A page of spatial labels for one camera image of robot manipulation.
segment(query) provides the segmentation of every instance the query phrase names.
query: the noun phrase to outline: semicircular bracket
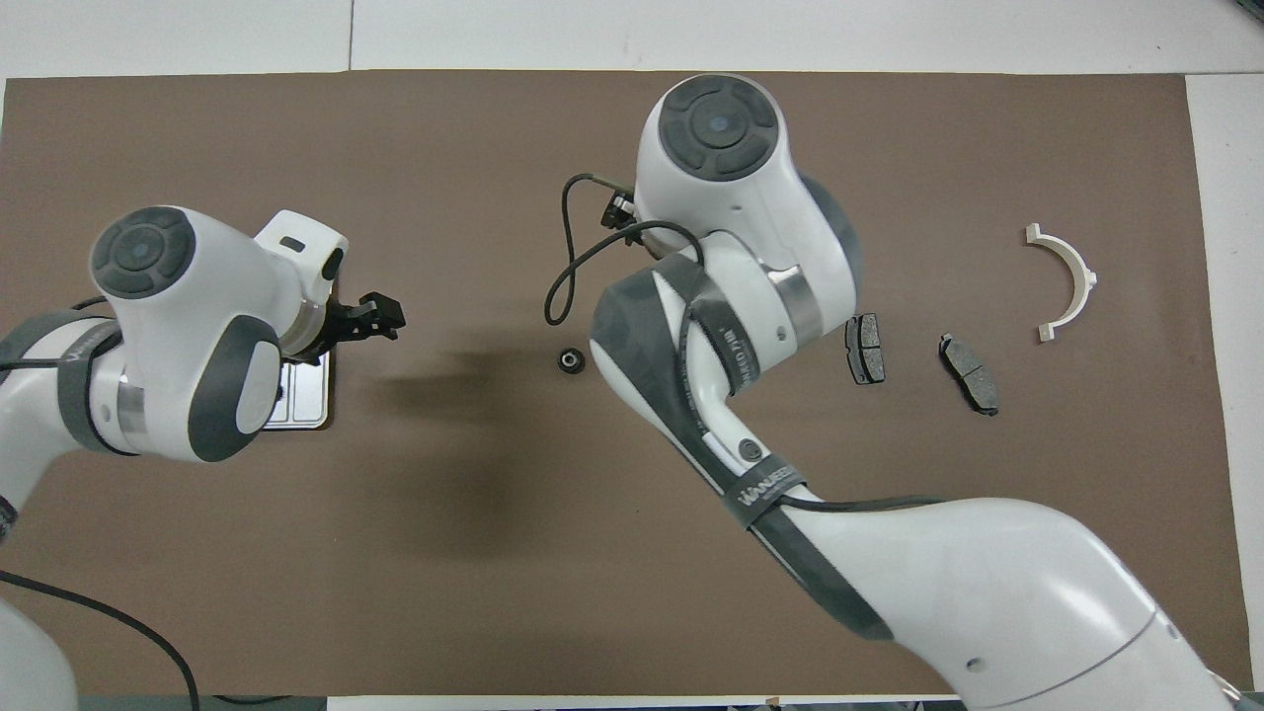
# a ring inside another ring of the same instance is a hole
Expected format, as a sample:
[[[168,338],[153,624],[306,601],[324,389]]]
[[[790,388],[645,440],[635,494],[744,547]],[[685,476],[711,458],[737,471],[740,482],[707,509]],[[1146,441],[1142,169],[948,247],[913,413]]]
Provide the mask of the semicircular bracket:
[[[1071,277],[1074,280],[1074,294],[1071,297],[1071,306],[1067,306],[1067,311],[1058,320],[1040,324],[1035,329],[1040,334],[1040,343],[1044,343],[1054,339],[1054,329],[1067,325],[1085,309],[1085,304],[1088,302],[1088,292],[1097,286],[1097,273],[1088,268],[1079,252],[1076,252],[1076,248],[1067,244],[1066,240],[1058,239],[1052,234],[1042,234],[1039,223],[1031,223],[1026,226],[1026,240],[1028,244],[1039,244],[1062,257],[1062,261],[1071,269]]]

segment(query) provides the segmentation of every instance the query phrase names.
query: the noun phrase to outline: black nut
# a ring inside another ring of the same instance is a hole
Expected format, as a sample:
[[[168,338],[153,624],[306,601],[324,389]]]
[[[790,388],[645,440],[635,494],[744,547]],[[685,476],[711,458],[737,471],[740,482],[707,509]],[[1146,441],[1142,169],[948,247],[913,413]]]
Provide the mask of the black nut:
[[[586,362],[579,348],[562,348],[557,354],[557,369],[570,376],[580,373]]]

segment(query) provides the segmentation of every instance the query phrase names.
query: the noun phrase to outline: brown mat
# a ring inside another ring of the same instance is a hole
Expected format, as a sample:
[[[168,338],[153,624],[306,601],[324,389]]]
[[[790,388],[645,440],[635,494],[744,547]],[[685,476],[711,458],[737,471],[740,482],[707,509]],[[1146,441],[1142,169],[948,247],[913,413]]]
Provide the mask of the brown mat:
[[[269,434],[219,467],[57,462],[0,564],[137,615],[215,693],[945,691],[822,612],[595,368],[554,366],[586,348],[602,287],[646,264],[602,254],[576,316],[547,328],[559,189],[580,171],[632,180],[645,115],[680,76],[10,81],[0,330],[90,296],[92,240],[150,204],[244,232],[282,207],[322,220],[351,240],[344,297],[394,295],[411,324],[340,348],[327,431]],[[1072,514],[1251,686],[1183,80],[757,78],[861,234],[890,380],[854,386],[836,333],[739,414],[827,497]],[[583,244],[599,192],[576,190]],[[1101,276],[1043,345],[1071,282],[1024,245],[1030,221]],[[935,357],[944,331],[996,376],[1000,416],[967,409]],[[181,691],[120,625],[3,595],[82,692]]]

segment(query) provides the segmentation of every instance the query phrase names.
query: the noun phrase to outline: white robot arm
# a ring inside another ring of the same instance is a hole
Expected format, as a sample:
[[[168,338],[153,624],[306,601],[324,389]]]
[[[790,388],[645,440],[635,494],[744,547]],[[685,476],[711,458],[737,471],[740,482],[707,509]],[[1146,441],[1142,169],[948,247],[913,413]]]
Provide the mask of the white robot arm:
[[[0,540],[61,454],[226,459],[268,420],[282,361],[396,338],[398,302],[331,299],[346,249],[346,238],[291,211],[254,239],[173,206],[110,225],[90,271],[116,319],[53,311],[0,340]],[[72,708],[56,644],[3,601],[0,634],[0,707]]]
[[[635,214],[661,257],[611,286],[593,359],[738,524],[834,619],[909,648],[972,710],[1226,711],[1225,693],[1124,564],[1030,502],[836,505],[726,400],[854,310],[860,250],[829,194],[795,170],[761,86],[703,75],[650,113]]]

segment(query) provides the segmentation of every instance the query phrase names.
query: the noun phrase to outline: black cable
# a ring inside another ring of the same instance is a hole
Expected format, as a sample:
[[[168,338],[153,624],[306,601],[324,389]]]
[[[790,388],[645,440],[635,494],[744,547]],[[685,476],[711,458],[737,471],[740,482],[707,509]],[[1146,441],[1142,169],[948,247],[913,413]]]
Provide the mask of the black cable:
[[[702,269],[695,272],[702,275]],[[690,300],[696,295],[696,278],[695,285],[688,288],[690,294]],[[685,310],[680,312],[680,330],[676,333],[676,377],[680,382],[680,396],[685,401],[685,406],[689,409],[689,414],[694,417],[694,426],[698,428],[698,435],[705,436],[710,431],[710,428],[703,421],[702,412],[698,411],[698,405],[694,402],[694,391],[689,385],[689,324],[694,320],[694,305],[691,301],[685,301]]]
[[[190,706],[193,707],[193,711],[201,711],[202,705],[201,700],[197,697],[197,682],[193,681],[193,671],[188,668],[188,663],[185,662],[185,658],[181,657],[179,652],[169,641],[167,641],[166,638],[163,638],[161,634],[149,628],[149,625],[142,622],[140,620],[133,617],[131,615],[128,615],[123,610],[106,605],[105,602],[92,600],[91,597],[80,595],[77,592],[71,592],[68,590],[53,587],[48,583],[42,583],[39,581],[24,578],[21,576],[10,573],[8,571],[0,571],[0,582],[6,582],[9,584],[24,587],[27,590],[32,590],[43,595],[49,595],[59,600],[66,600],[68,602],[75,602],[76,605],[82,605],[85,607],[88,607],[91,610],[96,610],[97,612],[101,612],[102,615],[106,615],[109,617],[114,617],[115,620],[123,622],[124,625],[128,625],[129,628],[145,635],[147,638],[149,638],[149,641],[157,644],[163,652],[167,653],[167,657],[171,657],[171,660],[174,662],[177,667],[179,667],[179,673],[185,677],[185,686],[188,687],[188,703]]]
[[[16,361],[4,361],[0,363],[3,371],[20,371],[23,368],[56,368],[61,363],[59,358],[18,358]]]
[[[575,238],[571,235],[571,230],[570,230],[570,189],[575,187],[575,183],[583,182],[583,181],[595,182],[597,185],[600,185],[603,187],[608,187],[608,189],[616,190],[616,191],[622,191],[622,192],[627,192],[627,194],[632,192],[631,189],[628,189],[626,186],[622,186],[622,185],[618,185],[618,183],[616,183],[613,181],[605,180],[602,176],[598,176],[595,173],[579,173],[579,175],[570,176],[570,178],[566,181],[566,185],[564,185],[561,187],[561,229],[562,229],[562,232],[566,235],[566,262],[568,263],[575,261]],[[568,281],[569,281],[569,285],[568,285],[568,288],[566,288],[566,305],[562,306],[561,318],[557,319],[557,324],[560,324],[560,323],[562,323],[562,321],[566,320],[566,316],[570,314],[570,306],[575,301],[575,272],[570,273],[570,278]],[[545,320],[549,321],[550,325],[557,325],[557,324],[552,323],[549,319],[549,311],[547,310],[545,311]]]
[[[678,225],[676,223],[669,223],[665,220],[647,220],[643,223],[636,223],[635,225],[628,225],[621,230],[611,233],[609,237],[594,244],[588,252],[584,252],[579,257],[573,258],[571,262],[566,264],[566,268],[562,269],[560,275],[557,275],[557,278],[554,281],[552,286],[549,287],[549,294],[545,295],[545,321],[551,326],[556,326],[562,321],[565,321],[566,316],[570,315],[570,306],[575,296],[575,290],[574,290],[575,271],[579,269],[579,267],[584,262],[592,259],[594,254],[597,254],[602,249],[605,249],[607,247],[614,244],[621,239],[633,239],[637,238],[641,233],[656,228],[669,229],[684,237],[689,242],[689,244],[693,245],[694,253],[698,254],[698,266],[700,268],[707,267],[707,261],[705,257],[703,256],[702,243],[698,240],[696,237],[694,237],[694,233]],[[573,286],[570,294],[566,296],[566,306],[562,309],[560,316],[554,318],[552,315],[554,297],[557,296],[557,290],[561,288],[562,282],[568,280],[571,281]]]
[[[85,299],[83,301],[80,301],[78,304],[71,306],[71,309],[76,311],[82,311],[83,309],[87,309],[88,306],[95,306],[97,304],[105,304],[105,297],[94,296],[92,299]]]
[[[283,698],[293,698],[293,696],[264,696],[262,698],[238,698],[235,696],[216,696],[224,703],[235,703],[238,706],[263,706],[264,703],[272,703],[273,701],[281,701]]]
[[[934,496],[892,496],[890,498],[873,498],[870,501],[806,501],[804,498],[794,498],[793,496],[782,496],[777,500],[777,504],[790,506],[791,509],[803,509],[804,511],[824,511],[830,514],[887,511],[890,509],[908,509],[911,506],[927,506],[930,504],[943,502],[943,498],[937,498]]]

